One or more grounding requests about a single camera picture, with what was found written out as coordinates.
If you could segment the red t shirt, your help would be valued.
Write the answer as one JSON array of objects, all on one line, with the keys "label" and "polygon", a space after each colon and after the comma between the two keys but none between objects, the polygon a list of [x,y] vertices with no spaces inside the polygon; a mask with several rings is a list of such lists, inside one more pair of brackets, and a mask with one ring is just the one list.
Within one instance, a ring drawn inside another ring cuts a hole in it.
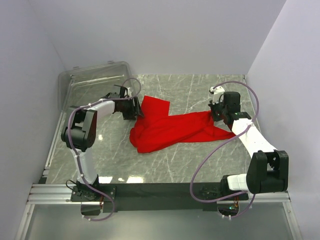
[{"label": "red t shirt", "polygon": [[234,133],[214,126],[210,111],[169,115],[170,102],[144,96],[138,117],[130,130],[130,143],[140,154],[152,153],[177,143],[202,143],[227,140]]}]

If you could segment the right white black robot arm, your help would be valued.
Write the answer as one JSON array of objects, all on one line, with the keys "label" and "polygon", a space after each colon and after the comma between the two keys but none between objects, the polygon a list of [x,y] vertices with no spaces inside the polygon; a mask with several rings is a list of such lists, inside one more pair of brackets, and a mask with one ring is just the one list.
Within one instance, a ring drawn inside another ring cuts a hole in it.
[{"label": "right white black robot arm", "polygon": [[246,148],[251,161],[247,173],[227,175],[219,187],[222,198],[230,200],[237,191],[252,194],[285,192],[288,189],[289,156],[277,150],[259,132],[251,116],[241,111],[241,95],[225,91],[222,87],[212,88],[209,101],[213,120],[223,121]]}]

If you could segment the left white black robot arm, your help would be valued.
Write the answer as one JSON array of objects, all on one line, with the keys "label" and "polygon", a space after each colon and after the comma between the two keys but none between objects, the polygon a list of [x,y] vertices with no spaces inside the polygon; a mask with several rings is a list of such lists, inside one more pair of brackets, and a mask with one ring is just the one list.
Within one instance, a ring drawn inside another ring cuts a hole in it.
[{"label": "left white black robot arm", "polygon": [[83,106],[73,105],[67,111],[61,140],[72,152],[77,170],[72,192],[87,201],[94,201],[103,195],[92,153],[98,119],[117,112],[122,113],[124,120],[130,121],[143,116],[138,97],[126,93],[108,93],[96,102]]}]

